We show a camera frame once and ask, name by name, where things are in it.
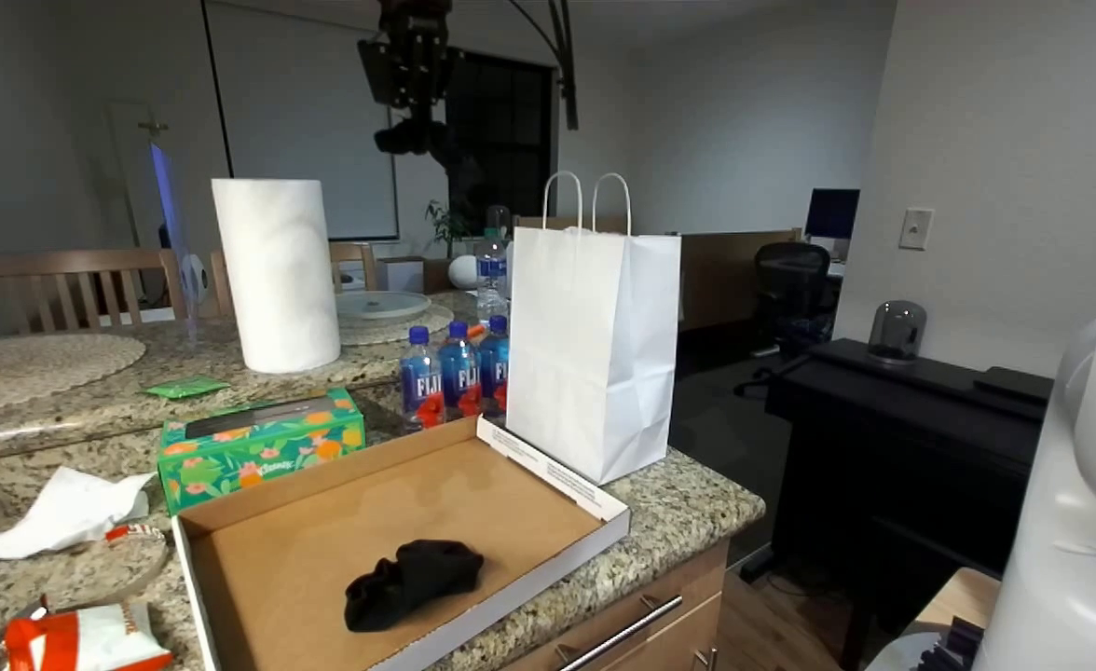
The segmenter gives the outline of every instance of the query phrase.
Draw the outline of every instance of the green tissue box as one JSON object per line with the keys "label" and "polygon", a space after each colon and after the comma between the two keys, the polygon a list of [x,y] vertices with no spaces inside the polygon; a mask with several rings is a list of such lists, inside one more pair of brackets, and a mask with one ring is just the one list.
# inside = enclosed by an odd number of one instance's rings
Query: green tissue box
{"label": "green tissue box", "polygon": [[366,419],[345,389],[323,398],[255,405],[159,432],[158,474],[168,515],[334,464],[366,446]]}

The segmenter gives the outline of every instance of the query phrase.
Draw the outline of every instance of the white bag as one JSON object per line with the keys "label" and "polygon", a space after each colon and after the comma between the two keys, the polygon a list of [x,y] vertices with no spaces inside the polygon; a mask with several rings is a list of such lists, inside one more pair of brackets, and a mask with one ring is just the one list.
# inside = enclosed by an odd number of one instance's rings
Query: white bag
{"label": "white bag", "polygon": [[507,424],[589,480],[616,480],[668,454],[680,261],[673,235],[631,235],[631,187],[624,187],[625,235],[581,226],[517,226],[512,277],[512,382]]}

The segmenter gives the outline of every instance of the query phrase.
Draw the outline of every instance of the crumpled paper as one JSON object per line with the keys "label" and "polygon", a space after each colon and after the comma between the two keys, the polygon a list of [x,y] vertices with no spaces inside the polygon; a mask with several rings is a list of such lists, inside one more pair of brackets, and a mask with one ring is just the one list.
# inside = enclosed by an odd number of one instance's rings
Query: crumpled paper
{"label": "crumpled paper", "polygon": [[48,486],[42,486],[25,517],[0,533],[0,561],[54,553],[93,542],[124,517],[140,517],[148,512],[140,497],[145,480],[148,474],[100,480],[59,465]]}

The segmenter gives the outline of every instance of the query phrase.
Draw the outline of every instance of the paper towel roll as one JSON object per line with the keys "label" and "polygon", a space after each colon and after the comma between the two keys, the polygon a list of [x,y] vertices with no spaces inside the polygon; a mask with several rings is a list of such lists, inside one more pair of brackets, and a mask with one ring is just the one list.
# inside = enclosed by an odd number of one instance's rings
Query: paper towel roll
{"label": "paper towel roll", "polygon": [[323,198],[313,181],[214,181],[241,359],[258,372],[334,362]]}

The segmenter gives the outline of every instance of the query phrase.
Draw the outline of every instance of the electrical outlet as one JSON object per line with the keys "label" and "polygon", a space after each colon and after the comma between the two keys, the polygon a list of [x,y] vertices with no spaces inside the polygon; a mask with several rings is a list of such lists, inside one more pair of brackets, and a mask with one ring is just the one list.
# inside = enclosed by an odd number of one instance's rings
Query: electrical outlet
{"label": "electrical outlet", "polygon": [[926,250],[932,209],[906,209],[898,224],[898,250]]}

